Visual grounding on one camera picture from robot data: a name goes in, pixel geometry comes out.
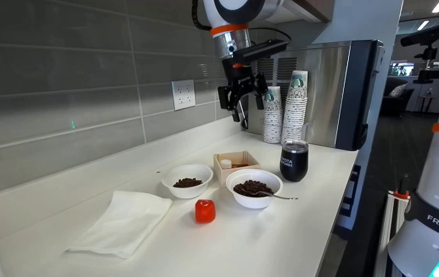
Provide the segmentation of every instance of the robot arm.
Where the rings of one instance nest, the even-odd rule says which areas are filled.
[[[253,92],[258,109],[264,109],[262,96],[267,92],[267,83],[263,73],[253,74],[251,63],[285,51],[288,44],[283,40],[269,39],[253,45],[248,23],[272,16],[283,0],[204,0],[211,26],[198,21],[197,2],[193,0],[193,22],[198,29],[211,33],[228,80],[227,86],[218,87],[220,106],[231,111],[233,120],[238,122],[238,102],[248,93]]]

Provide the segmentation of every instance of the spoon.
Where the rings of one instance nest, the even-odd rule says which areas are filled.
[[[251,192],[246,191],[243,188],[241,188],[241,189],[242,189],[242,191],[245,191],[246,193],[248,193],[250,195],[258,195],[259,193],[262,193],[262,194],[265,194],[265,195],[268,195],[268,196],[272,196],[272,197],[276,197],[276,198],[283,199],[283,200],[297,200],[298,199],[298,197],[283,197],[283,196],[274,195],[272,193],[265,192],[265,191],[258,191],[256,193],[251,193]]]

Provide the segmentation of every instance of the cardboard box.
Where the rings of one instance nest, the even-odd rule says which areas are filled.
[[[223,153],[213,155],[214,173],[218,177],[218,181],[222,187],[226,187],[226,178],[237,170],[242,169],[260,169],[260,164],[247,151]],[[247,167],[222,169],[220,165],[221,160],[230,160],[232,165],[248,164]]]

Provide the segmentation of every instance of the gray tile wall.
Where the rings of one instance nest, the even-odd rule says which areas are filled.
[[[0,0],[0,190],[228,116],[215,62],[190,0]]]

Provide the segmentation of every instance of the cushion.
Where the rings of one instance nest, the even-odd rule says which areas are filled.
[[[389,96],[390,97],[401,97],[401,95],[403,95],[403,93],[404,93],[404,89],[406,89],[407,86],[408,86],[408,84],[398,86],[397,88],[393,89],[389,93]]]

